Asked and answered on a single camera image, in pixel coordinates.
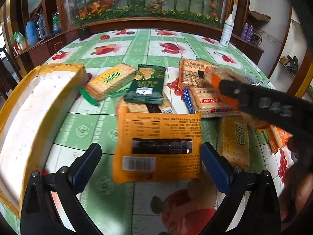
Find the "person's right hand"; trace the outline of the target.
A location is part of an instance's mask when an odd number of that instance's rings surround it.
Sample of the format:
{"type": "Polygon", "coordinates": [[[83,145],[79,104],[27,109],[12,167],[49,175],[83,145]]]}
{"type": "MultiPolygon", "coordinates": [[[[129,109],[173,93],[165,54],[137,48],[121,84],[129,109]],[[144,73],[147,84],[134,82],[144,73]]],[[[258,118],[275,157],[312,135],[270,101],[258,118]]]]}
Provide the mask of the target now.
{"type": "Polygon", "coordinates": [[[285,187],[279,196],[281,222],[288,223],[302,211],[312,193],[312,140],[292,136],[287,143],[299,160],[285,173],[285,187]]]}

